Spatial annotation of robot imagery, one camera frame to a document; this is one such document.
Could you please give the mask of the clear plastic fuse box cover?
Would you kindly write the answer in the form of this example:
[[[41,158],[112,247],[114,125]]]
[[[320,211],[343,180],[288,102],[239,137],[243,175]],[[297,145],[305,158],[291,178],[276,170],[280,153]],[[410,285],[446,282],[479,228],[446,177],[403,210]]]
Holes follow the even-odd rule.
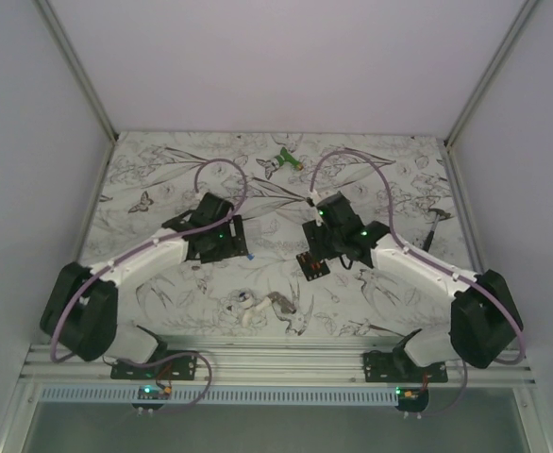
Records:
[[[259,220],[246,220],[244,222],[245,234],[251,238],[257,238],[262,235],[261,222]]]

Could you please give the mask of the black fuse box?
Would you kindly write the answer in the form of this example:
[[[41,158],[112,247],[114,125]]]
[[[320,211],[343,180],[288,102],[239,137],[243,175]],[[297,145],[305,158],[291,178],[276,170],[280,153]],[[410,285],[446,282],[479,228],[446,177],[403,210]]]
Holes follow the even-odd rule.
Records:
[[[330,274],[327,263],[316,259],[310,252],[298,254],[296,260],[306,281],[314,281]]]

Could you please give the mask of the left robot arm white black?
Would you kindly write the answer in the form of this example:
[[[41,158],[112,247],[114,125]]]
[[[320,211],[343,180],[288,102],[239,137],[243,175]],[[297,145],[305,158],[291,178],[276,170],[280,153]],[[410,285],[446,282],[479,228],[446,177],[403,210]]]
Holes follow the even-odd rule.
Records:
[[[132,362],[144,378],[167,367],[159,338],[118,316],[120,300],[162,271],[190,260],[203,263],[246,255],[243,220],[237,205],[205,193],[197,208],[161,225],[149,239],[123,255],[84,266],[76,261],[60,271],[42,312],[40,328],[51,346],[94,361],[103,356]]]

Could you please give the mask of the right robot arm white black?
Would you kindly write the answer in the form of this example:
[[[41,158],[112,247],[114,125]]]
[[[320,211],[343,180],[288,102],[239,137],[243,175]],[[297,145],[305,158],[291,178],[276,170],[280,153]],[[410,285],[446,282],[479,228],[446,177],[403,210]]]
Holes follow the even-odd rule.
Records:
[[[390,226],[364,224],[340,192],[311,191],[307,202],[315,214],[304,229],[316,259],[346,257],[404,280],[448,309],[447,324],[420,327],[396,345],[393,369],[401,380],[415,381],[442,361],[463,360],[485,369],[519,338],[521,318],[497,272],[463,270],[403,240]]]

